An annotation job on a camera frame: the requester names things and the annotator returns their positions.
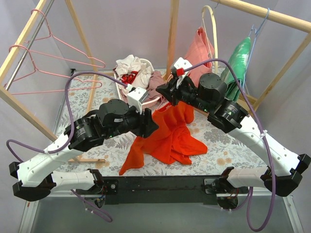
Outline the orange t shirt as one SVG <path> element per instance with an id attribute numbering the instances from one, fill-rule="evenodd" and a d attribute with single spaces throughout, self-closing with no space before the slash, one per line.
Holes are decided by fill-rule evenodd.
<path id="1" fill-rule="evenodd" d="M 159 128 L 147 138 L 136 137 L 123 163 L 119 174 L 144 166 L 144 154 L 157 160 L 172 164 L 179 162 L 191 165 L 191 156 L 207 153 L 207 146 L 191 136 L 187 127 L 194 120 L 192 106 L 179 102 L 176 106 L 167 103 L 154 111 L 153 121 Z"/>

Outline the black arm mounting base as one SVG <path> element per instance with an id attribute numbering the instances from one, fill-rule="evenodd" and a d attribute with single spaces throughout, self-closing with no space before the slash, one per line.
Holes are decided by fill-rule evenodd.
<path id="1" fill-rule="evenodd" d="M 79 195 L 97 197 L 97 205 L 202 203 L 224 209 L 238 206 L 238 191 L 216 188 L 217 176 L 127 176 L 105 177 L 93 190 L 77 189 Z"/>

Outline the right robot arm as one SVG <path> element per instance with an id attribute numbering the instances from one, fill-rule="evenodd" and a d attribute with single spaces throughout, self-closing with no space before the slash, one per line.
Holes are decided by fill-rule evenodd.
<path id="1" fill-rule="evenodd" d="M 225 98 L 227 85 L 214 73 L 203 74 L 195 86 L 190 77 L 183 81 L 172 78 L 156 88 L 173 106 L 180 101 L 208 113 L 208 121 L 216 128 L 242 142 L 261 158 L 266 167 L 228 167 L 210 188 L 219 193 L 231 193 L 240 187 L 262 187 L 272 190 L 276 180 L 276 195 L 286 197 L 300 184 L 311 158 L 286 149 L 269 134 L 262 134 L 255 120 L 238 103 Z"/>

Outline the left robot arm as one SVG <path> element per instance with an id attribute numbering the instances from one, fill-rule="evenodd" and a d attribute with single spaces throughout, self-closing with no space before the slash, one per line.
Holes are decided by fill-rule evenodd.
<path id="1" fill-rule="evenodd" d="M 12 162 L 10 174 L 17 179 L 13 194 L 27 201 L 41 200 L 52 192 L 65 190 L 78 189 L 99 194 L 106 187 L 99 170 L 57 172 L 56 169 L 70 159 L 101 146 L 105 140 L 127 132 L 147 138 L 158 128 L 149 108 L 139 112 L 120 99 L 111 99 L 98 110 L 74 121 L 33 158 Z"/>

